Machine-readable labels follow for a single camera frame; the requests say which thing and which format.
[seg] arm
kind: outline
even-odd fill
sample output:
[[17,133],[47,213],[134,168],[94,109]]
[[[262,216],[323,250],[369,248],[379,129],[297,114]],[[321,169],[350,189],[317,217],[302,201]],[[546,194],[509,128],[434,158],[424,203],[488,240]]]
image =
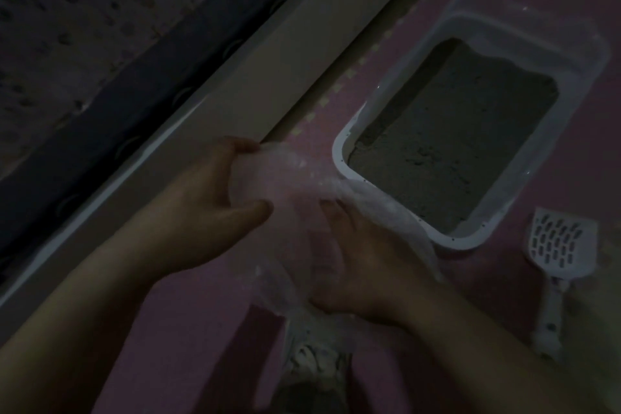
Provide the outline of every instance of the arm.
[[232,208],[228,198],[233,159],[258,148],[221,141],[74,269],[0,350],[1,412],[90,412],[151,286],[271,214],[268,202]]
[[313,302],[332,312],[387,320],[422,338],[485,414],[593,414],[607,410],[561,379],[509,332],[436,283],[411,248],[344,203],[322,209],[345,274]]

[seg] bag of used litter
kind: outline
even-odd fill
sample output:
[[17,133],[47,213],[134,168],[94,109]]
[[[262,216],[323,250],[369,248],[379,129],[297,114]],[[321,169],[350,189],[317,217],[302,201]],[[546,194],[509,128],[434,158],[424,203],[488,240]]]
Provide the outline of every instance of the bag of used litter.
[[274,213],[228,254],[234,274],[252,286],[255,303],[290,318],[323,343],[342,350],[401,345],[406,333],[371,324],[353,315],[327,315],[308,298],[318,284],[338,281],[343,261],[319,200],[342,199],[375,223],[403,237],[440,278],[425,231],[405,207],[374,186],[341,179],[334,167],[301,157],[283,144],[239,157],[233,165],[230,199],[257,198],[274,203]]

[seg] mattress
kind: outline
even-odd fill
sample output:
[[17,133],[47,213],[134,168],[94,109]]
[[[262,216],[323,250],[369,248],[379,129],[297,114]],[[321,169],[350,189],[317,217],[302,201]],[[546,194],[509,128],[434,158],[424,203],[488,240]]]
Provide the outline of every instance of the mattress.
[[0,0],[0,281],[285,0]]

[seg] pink foam mat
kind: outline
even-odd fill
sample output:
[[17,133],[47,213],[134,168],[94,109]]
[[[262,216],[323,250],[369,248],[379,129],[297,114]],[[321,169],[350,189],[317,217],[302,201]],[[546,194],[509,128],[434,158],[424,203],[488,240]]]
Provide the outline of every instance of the pink foam mat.
[[[332,161],[336,135],[397,59],[411,49],[451,0],[421,0],[352,66],[287,138],[300,152]],[[515,0],[558,16],[589,16],[612,59],[493,236],[479,249],[442,255],[449,279],[478,307],[527,340],[541,276],[520,243],[535,206],[595,218],[606,235],[621,211],[621,25],[617,0]],[[225,262],[171,276],[153,289],[136,319],[96,413],[243,412],[265,409],[278,382],[282,321],[248,312],[249,296]],[[465,412],[468,404],[422,348],[409,354],[355,354],[352,412]]]

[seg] litter scoop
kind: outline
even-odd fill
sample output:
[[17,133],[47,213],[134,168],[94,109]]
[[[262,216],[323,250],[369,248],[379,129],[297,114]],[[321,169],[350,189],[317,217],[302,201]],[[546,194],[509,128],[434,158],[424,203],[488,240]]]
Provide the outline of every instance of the litter scoop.
[[560,362],[563,296],[572,280],[595,270],[597,222],[537,208],[525,235],[524,252],[546,275],[533,349]]

